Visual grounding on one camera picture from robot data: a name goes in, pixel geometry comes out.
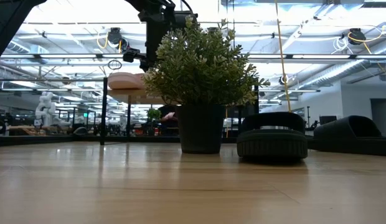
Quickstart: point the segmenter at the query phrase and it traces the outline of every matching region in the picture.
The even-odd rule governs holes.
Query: tan cushion
[[[143,86],[143,77],[144,73],[132,74],[128,72],[117,72],[110,74],[108,77],[108,86],[112,90],[142,90]]]

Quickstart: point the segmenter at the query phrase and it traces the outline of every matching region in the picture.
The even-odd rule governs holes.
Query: white wall
[[[372,119],[370,100],[386,99],[386,85],[342,85],[341,93],[344,116],[359,115]]]
[[[342,118],[342,98],[341,98],[341,84],[336,82],[333,86],[320,88],[320,93],[304,93],[299,97],[298,101],[291,101],[291,109],[305,108],[305,120],[307,106],[310,106],[309,115],[310,123],[315,120],[319,121],[320,116],[337,116],[337,119]],[[287,111],[287,102],[282,102],[281,106],[271,106],[261,109],[261,113]]]

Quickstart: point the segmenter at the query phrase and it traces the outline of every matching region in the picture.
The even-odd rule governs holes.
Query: green leafy plant
[[[258,78],[241,45],[231,46],[235,31],[222,35],[226,24],[222,20],[218,28],[203,31],[186,17],[185,29],[169,31],[157,50],[159,61],[143,78],[146,91],[169,104],[236,105],[254,100],[252,86],[269,83]]]
[[[161,111],[154,108],[150,108],[148,110],[148,118],[149,121],[159,120],[161,118]]]

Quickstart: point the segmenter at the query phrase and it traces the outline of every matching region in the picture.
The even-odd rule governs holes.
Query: black plant pot
[[[176,107],[182,152],[216,154],[220,151],[225,106],[182,105]]]

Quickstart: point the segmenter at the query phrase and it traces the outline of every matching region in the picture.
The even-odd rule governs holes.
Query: potted plant
[[[146,91],[161,96],[167,104],[177,104],[182,151],[219,153],[225,106],[255,99],[258,81],[256,67],[248,64],[242,46],[232,47],[235,31],[218,28],[204,31],[193,18],[186,28],[169,31],[157,50],[159,61],[143,77]]]
[[[148,121],[151,123],[151,128],[148,130],[150,136],[154,136],[153,122],[161,118],[161,112],[157,109],[150,108],[148,110]]]

